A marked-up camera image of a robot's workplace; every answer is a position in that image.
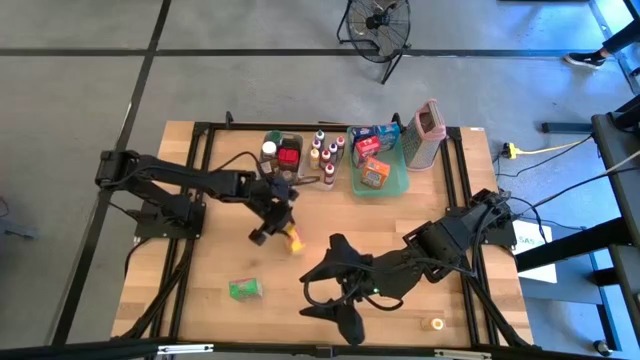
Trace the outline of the person's leg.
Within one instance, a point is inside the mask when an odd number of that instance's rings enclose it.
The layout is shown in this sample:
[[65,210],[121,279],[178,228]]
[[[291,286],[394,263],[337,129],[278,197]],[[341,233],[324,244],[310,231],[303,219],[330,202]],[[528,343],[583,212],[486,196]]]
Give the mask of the person's leg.
[[640,41],[640,19],[633,20],[623,29],[607,39],[602,48],[608,54],[614,54],[628,45]]

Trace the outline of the red cereal box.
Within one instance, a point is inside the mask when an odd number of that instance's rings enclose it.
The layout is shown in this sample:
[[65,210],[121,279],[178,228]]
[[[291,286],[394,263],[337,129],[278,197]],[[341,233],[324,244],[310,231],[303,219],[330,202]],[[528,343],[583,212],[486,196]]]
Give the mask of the red cereal box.
[[352,162],[356,168],[364,166],[369,157],[376,156],[380,149],[380,142],[377,136],[362,138],[355,143],[352,152]]

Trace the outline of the orange Mini-Wheats cereal box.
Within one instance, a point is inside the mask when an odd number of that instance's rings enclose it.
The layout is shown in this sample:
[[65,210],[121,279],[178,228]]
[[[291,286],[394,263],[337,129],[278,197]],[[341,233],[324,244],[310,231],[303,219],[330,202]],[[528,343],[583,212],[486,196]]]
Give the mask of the orange Mini-Wheats cereal box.
[[375,157],[368,157],[363,167],[361,183],[373,189],[381,189],[390,172],[390,164],[382,162]]

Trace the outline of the teal plastic bin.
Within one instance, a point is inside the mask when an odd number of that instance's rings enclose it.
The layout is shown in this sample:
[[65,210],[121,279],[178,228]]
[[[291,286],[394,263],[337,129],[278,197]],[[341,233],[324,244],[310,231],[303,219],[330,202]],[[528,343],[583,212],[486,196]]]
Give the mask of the teal plastic bin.
[[352,152],[355,144],[352,144],[347,130],[348,163],[350,167],[351,184],[355,195],[361,197],[393,197],[403,194],[409,187],[409,177],[404,155],[401,148],[401,133],[395,147],[386,152],[378,152],[376,159],[391,165],[391,172],[381,189],[373,189],[361,183],[363,167],[356,168],[352,162]]

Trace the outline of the light blue cereal box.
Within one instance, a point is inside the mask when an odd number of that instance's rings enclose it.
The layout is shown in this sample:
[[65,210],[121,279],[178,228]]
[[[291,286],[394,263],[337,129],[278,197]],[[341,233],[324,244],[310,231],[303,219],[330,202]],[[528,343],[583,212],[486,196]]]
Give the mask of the light blue cereal box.
[[391,122],[384,125],[374,127],[375,134],[378,138],[380,152],[392,150],[400,136],[400,127],[397,123]]

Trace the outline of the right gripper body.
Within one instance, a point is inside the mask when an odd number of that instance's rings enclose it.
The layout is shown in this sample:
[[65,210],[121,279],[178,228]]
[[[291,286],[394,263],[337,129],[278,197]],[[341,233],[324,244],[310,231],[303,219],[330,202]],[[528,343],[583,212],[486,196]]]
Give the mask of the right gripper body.
[[372,257],[361,282],[361,294],[401,300],[420,281],[424,266],[415,250],[403,249]]

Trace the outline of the deep clear plastic bin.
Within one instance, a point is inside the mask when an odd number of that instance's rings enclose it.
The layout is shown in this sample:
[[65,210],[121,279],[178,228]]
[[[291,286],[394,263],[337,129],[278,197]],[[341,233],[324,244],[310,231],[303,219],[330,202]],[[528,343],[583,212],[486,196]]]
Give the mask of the deep clear plastic bin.
[[[268,132],[269,132],[269,131],[267,131],[267,132],[265,133],[264,138],[263,138],[263,141],[262,141],[262,144],[263,144],[264,142],[266,142],[266,141],[267,141],[267,140],[266,140],[266,135],[267,135],[267,133],[268,133]],[[260,153],[259,153],[259,164],[262,162],[262,161],[261,161],[261,159],[260,159],[261,148],[260,148]],[[263,174],[262,170],[261,170],[261,175],[262,175],[262,177],[266,177],[266,178],[267,178],[267,180],[269,181],[269,183],[270,183],[271,185],[275,186],[275,187],[276,187],[276,188],[278,188],[278,189],[280,189],[280,188],[284,188],[285,186],[292,186],[292,185],[295,185],[295,184],[296,184],[296,182],[298,181],[298,178],[299,178],[299,169],[300,169],[301,160],[302,160],[302,150],[300,151],[300,163],[299,163],[299,168],[298,168],[298,171],[297,171],[297,172],[295,172],[295,173],[296,173],[296,175],[297,175],[297,179],[296,179],[296,181],[295,181],[294,183],[288,183],[287,181],[285,181],[285,180],[282,178],[282,176],[280,175],[280,173],[281,173],[282,171],[281,171],[281,170],[280,170],[280,168],[279,168],[278,160],[277,160],[277,161],[271,161],[271,162],[273,163],[273,165],[277,168],[277,174],[276,174],[276,175],[274,175],[274,176],[265,176],[265,175]]]

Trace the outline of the black floor bar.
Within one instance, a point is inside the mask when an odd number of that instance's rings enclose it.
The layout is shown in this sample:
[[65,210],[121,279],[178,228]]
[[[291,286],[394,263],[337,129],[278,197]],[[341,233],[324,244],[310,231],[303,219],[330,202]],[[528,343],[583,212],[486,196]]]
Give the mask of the black floor bar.
[[548,134],[589,134],[593,127],[589,123],[543,122],[541,130]]

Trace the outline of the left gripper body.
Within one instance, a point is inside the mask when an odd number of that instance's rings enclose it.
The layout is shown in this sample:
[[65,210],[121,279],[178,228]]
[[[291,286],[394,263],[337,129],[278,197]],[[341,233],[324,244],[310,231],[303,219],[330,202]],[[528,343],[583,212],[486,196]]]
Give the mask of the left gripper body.
[[251,184],[247,207],[261,219],[266,230],[277,230],[277,223],[287,212],[293,215],[293,202],[298,196],[292,186],[278,189],[262,177]]

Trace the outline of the yellow Corn Pops box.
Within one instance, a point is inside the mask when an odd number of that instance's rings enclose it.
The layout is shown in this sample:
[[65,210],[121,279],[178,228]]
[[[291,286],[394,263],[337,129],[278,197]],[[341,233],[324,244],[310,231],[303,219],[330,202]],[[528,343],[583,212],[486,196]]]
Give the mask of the yellow Corn Pops box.
[[285,234],[287,237],[287,248],[293,255],[299,254],[305,247],[302,242],[299,232],[294,224],[289,224],[285,228]]

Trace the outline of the shallow clear plastic bin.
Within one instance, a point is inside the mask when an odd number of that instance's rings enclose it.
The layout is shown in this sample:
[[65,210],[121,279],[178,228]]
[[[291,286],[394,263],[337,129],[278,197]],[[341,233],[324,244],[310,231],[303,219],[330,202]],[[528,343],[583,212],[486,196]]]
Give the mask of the shallow clear plastic bin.
[[[344,136],[345,139],[346,139],[346,133],[345,132],[341,132],[341,133],[330,133],[330,132],[327,132],[327,131],[324,131],[324,132],[325,132],[325,139],[323,141],[320,141],[321,142],[321,147],[322,147],[320,155],[321,155],[321,153],[322,153],[322,151],[324,149],[328,149],[329,148],[329,145],[331,143],[335,143],[336,138],[338,136]],[[315,133],[316,132],[314,132],[311,135],[310,141],[307,143],[306,149],[303,152],[302,162],[301,162],[300,169],[299,169],[299,176],[301,177],[302,180],[309,181],[312,185],[316,186],[318,189],[325,190],[324,187],[323,187],[323,182],[322,182],[324,170],[322,170],[321,168],[319,168],[318,170],[312,170],[310,168],[310,166],[309,166],[309,153],[310,153],[310,151],[312,149],[312,142],[316,139],[315,138]],[[335,166],[335,168],[336,168],[335,183],[334,183],[333,188],[336,186],[336,184],[338,182],[338,178],[339,178],[339,175],[340,175],[340,172],[341,172],[341,168],[342,168],[341,163],[342,163],[342,160],[344,159],[345,155],[346,155],[346,146],[345,146],[345,151],[344,151],[344,155],[343,155],[342,159],[341,160],[337,160],[336,163],[333,164]]]

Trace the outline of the person's shoe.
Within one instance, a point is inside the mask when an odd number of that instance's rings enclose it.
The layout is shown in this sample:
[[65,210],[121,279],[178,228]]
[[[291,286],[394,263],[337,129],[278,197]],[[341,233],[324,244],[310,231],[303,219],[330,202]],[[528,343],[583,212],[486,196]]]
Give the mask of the person's shoe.
[[606,57],[603,57],[599,51],[591,53],[568,53],[563,59],[569,64],[591,69],[599,69],[606,62]]

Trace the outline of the white paper sheet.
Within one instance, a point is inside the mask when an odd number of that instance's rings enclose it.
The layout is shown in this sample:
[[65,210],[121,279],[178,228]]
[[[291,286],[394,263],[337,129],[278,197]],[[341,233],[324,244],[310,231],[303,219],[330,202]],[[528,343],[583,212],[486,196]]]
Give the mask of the white paper sheet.
[[[539,227],[537,223],[521,220],[514,221],[512,225],[516,238],[516,244],[512,247],[513,255],[524,253],[553,240],[550,226],[543,225]],[[526,271],[518,271],[518,276],[546,283],[557,283],[556,267],[553,264]]]

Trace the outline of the pink-handled box grater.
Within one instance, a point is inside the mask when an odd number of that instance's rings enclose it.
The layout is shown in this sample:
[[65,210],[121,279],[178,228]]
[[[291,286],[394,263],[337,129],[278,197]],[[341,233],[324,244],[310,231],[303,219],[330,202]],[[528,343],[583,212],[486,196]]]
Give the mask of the pink-handled box grater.
[[410,171],[425,171],[434,164],[446,125],[435,99],[426,101],[413,115],[401,134],[405,164]]

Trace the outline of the green cereal box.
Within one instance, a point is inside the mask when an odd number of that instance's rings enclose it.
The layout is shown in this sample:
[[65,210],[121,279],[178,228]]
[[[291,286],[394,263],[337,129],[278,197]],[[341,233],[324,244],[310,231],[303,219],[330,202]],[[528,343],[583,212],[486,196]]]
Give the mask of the green cereal box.
[[257,278],[237,279],[229,282],[229,295],[237,301],[261,298],[263,288]]

